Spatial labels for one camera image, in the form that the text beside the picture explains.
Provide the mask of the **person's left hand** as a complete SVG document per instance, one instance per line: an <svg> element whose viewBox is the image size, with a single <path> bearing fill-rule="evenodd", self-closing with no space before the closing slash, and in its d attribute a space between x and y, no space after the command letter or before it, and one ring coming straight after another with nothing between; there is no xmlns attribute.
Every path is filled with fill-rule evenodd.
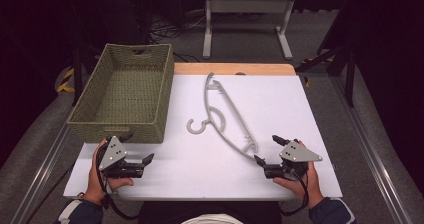
<svg viewBox="0 0 424 224"><path fill-rule="evenodd" d="M92 165L91 165L89 176L88 176L88 186L87 186L87 190L84 192L84 195L83 195L83 198L85 200L88 200L99 206L102 205L102 201L105 198L105 194L103 192L103 189L101 187L101 182L99 181L99 178L97 175L97 152L105 143L106 143L106 140L103 139L93 153ZM109 179L108 183L112 189L118 189L124 186L134 185L134 181L131 178Z"/></svg>

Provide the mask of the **black metal stand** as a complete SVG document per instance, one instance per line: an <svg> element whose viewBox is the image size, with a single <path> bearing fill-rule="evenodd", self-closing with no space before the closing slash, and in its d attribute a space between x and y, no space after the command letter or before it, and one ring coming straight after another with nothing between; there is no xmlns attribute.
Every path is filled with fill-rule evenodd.
<svg viewBox="0 0 424 224"><path fill-rule="evenodd" d="M326 69L329 76L339 76L343 70L346 70L344 94L345 99L350 107L354 107L353 103L353 85L355 76L355 59L353 49L349 46L340 46L330 49L317 57L308 60L304 64L295 68L297 73L305 72L312 67L323 63L331 58L332 61Z"/></svg>
<svg viewBox="0 0 424 224"><path fill-rule="evenodd" d="M82 67L83 64L81 62L80 57L80 49L76 47L73 50L73 65L74 69L74 101L73 106L75 106L82 94L83 91L83 77L82 77Z"/></svg>

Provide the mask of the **green woven basket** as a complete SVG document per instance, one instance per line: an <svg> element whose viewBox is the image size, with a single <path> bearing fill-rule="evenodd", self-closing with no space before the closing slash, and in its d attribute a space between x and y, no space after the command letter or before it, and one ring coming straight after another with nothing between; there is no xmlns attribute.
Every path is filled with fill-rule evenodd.
<svg viewBox="0 0 424 224"><path fill-rule="evenodd" d="M173 77L171 45L108 44L68 125L86 143L127 133L133 143L161 143Z"/></svg>

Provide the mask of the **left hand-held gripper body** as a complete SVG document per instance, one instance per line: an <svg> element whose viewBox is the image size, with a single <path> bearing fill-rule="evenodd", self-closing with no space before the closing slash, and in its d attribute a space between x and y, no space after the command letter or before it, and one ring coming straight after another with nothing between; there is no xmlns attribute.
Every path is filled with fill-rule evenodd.
<svg viewBox="0 0 424 224"><path fill-rule="evenodd" d="M128 163L125 160L127 151L118 138L117 136L110 137L106 148L100 152L99 170L105 177L113 179L141 178L144 171L142 163Z"/></svg>

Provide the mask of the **grey plastic clothes hanger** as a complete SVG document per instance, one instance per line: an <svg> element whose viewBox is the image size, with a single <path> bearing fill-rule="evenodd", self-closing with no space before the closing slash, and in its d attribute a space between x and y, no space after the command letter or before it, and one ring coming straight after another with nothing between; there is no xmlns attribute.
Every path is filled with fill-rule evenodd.
<svg viewBox="0 0 424 224"><path fill-rule="evenodd" d="M259 144L256 141L253 133L251 132L250 128L248 127L246 121L244 120L243 116L239 112L238 108L232 101L230 95L226 91L223 84L213 79L214 74L209 73L206 77L205 85L204 85L204 91L203 91L203 98L204 98L204 106L207 114L207 118L201 122L201 127L198 130L194 130L192 128L192 124L194 123L193 119L189 119L186 124L186 129L189 133L194 135L199 135L203 133L206 130L206 127L208 125L211 125L217 134L223 139L225 143L227 143L230 147L232 147L235 151L237 151L242 156L246 157L249 160L254 161L255 158L253 155L250 155L248 153L249 150L252 150L253 153L257 153L259 149ZM223 112L218 109L217 107L214 107L209 102L209 92L211 90L217 90L219 91L225 98L225 100L228 102L228 104L231 107L231 110L235 114L237 120L240 122L242 129L244 131L245 137L247 138L247 144L240 148L238 147L226 134L225 134L225 128L226 128L226 119L223 114Z"/></svg>

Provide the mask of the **person's right hand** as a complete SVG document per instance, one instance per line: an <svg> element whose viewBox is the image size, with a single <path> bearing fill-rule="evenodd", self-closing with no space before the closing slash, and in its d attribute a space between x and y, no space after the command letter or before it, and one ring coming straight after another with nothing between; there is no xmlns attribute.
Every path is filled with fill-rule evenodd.
<svg viewBox="0 0 424 224"><path fill-rule="evenodd" d="M308 163L308 171L302 177L302 180L307 190L304 190L300 181L290 181L276 177L273 179L273 182L293 192L299 200L303 200L305 194L308 194L308 208L312 209L324 199L319 186L318 174L313 162Z"/></svg>

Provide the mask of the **white board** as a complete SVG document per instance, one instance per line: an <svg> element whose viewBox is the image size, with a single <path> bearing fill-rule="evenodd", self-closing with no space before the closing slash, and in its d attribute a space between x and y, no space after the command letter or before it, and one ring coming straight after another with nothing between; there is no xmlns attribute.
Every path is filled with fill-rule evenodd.
<svg viewBox="0 0 424 224"><path fill-rule="evenodd" d="M330 197L341 196L336 174L299 77L218 75L215 79L223 84L253 133L259 144L259 157L269 164L279 163L282 148L273 141L273 135L299 139L323 158L315 166L322 193ZM175 76L163 142L126 143L128 161L138 162L150 154L154 154L154 159L133 186L119 188L120 199L292 199L290 191L266 178L255 161L225 143L211 125L199 135L187 131L189 119L194 120L192 128L198 130L207 118L203 98L205 81L204 75ZM225 134L238 147L244 147L247 138L224 96L211 90L209 102L223 112Z"/></svg>

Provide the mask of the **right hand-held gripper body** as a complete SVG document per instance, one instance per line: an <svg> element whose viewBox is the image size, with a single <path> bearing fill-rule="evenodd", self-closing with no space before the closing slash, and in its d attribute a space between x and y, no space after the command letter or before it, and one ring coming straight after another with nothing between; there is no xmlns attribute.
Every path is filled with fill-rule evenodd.
<svg viewBox="0 0 424 224"><path fill-rule="evenodd" d="M299 180L307 173L309 162L323 160L320 155L302 146L297 139L289 140L289 143L282 147L279 153L282 162L266 164L263 167L265 177L268 179L280 177L291 181Z"/></svg>

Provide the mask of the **white metal desk frame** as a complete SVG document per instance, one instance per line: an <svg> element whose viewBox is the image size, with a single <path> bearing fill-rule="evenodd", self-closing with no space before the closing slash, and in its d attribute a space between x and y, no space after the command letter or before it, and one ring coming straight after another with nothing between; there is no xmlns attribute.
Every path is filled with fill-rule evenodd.
<svg viewBox="0 0 424 224"><path fill-rule="evenodd" d="M211 57L213 13L259 13L282 15L282 24L275 28L275 32L284 58L292 60L293 55L286 38L286 30L294 4L295 0L205 0L203 58Z"/></svg>

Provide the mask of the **person's torso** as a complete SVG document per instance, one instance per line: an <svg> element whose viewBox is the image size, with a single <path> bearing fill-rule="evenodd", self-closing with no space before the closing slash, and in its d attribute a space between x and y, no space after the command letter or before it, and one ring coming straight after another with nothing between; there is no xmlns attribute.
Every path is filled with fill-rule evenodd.
<svg viewBox="0 0 424 224"><path fill-rule="evenodd" d="M139 212L139 224L182 224L205 214L228 214L243 224L282 224L277 202L152 201Z"/></svg>

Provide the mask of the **metal floor rail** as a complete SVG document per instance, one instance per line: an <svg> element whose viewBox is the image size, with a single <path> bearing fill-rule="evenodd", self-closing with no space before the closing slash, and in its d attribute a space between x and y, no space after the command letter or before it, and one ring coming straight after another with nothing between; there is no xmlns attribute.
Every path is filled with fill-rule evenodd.
<svg viewBox="0 0 424 224"><path fill-rule="evenodd" d="M330 81L343 105L343 109L347 113L353 125L356 136L359 140L360 149L395 224L413 224L412 219L407 213L390 175L387 172L387 169L385 168L377 151L371 144L356 110L351 107L346 100L342 82L337 77L330 77Z"/></svg>
<svg viewBox="0 0 424 224"><path fill-rule="evenodd" d="M64 123L60 128L56 138L50 145L50 149L43 162L38 168L35 177L33 178L29 189L24 195L17 211L15 212L10 224L25 224L35 209L36 201L40 197L42 189L47 183L53 168L58 160L60 152L64 147L65 139L69 133L69 126Z"/></svg>

